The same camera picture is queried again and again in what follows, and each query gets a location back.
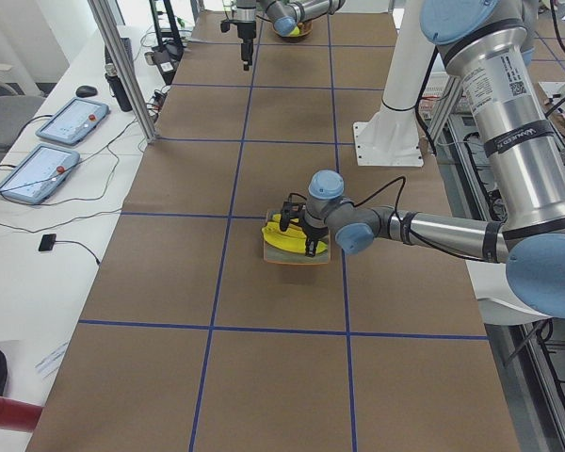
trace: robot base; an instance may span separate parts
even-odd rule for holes
[[[416,124],[378,121],[378,112],[370,122],[354,122],[354,143],[359,166],[422,167]]]

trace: tablet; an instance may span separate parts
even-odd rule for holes
[[[0,183],[0,194],[9,200],[39,204],[55,192],[78,162],[76,151],[41,144]]]
[[[109,112],[107,104],[74,97],[36,135],[73,146],[84,139]]]

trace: chair seat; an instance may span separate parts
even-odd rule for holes
[[[44,102],[37,96],[0,96],[0,151],[7,151],[17,134]]]

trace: robotic arm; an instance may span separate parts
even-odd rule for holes
[[[507,263],[515,295],[537,311],[565,317],[565,167],[525,67],[523,18],[522,2],[512,0],[427,0],[421,10],[423,33],[446,71],[461,79],[506,206],[505,223],[397,206],[356,208],[343,195],[341,176],[324,170],[310,183],[305,205],[283,208],[281,228],[299,218],[307,249],[330,230],[349,254],[382,237]]]
[[[325,14],[334,14],[346,0],[236,0],[232,17],[222,21],[222,33],[230,30],[230,25],[237,28],[241,43],[243,69],[253,65],[253,40],[256,38],[255,14],[259,3],[264,14],[273,23],[274,29],[281,36],[289,36],[299,23],[316,19]]]

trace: yellow object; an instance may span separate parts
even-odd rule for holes
[[[291,223],[285,232],[281,231],[281,214],[272,216],[272,220],[262,228],[264,240],[279,250],[305,254],[306,234],[303,233],[298,224]],[[327,244],[318,242],[316,254],[327,250]]]

